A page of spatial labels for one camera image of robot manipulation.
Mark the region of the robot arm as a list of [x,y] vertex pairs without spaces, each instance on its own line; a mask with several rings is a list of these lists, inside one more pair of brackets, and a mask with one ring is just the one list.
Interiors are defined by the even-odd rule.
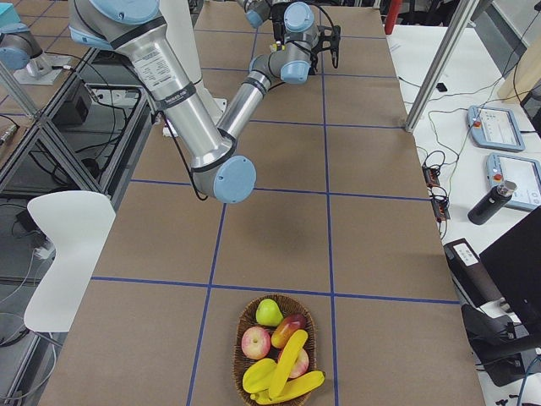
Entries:
[[224,113],[202,85],[193,21],[185,1],[71,1],[74,41],[125,56],[158,111],[191,155],[197,191],[223,203],[238,203],[253,191],[254,164],[237,153],[238,137],[271,86],[302,84],[311,51],[320,39],[312,8],[285,2],[282,48],[255,58]]
[[303,33],[313,30],[315,16],[312,8],[303,1],[238,1],[246,20],[253,28],[259,28],[267,20],[273,27],[287,33]]

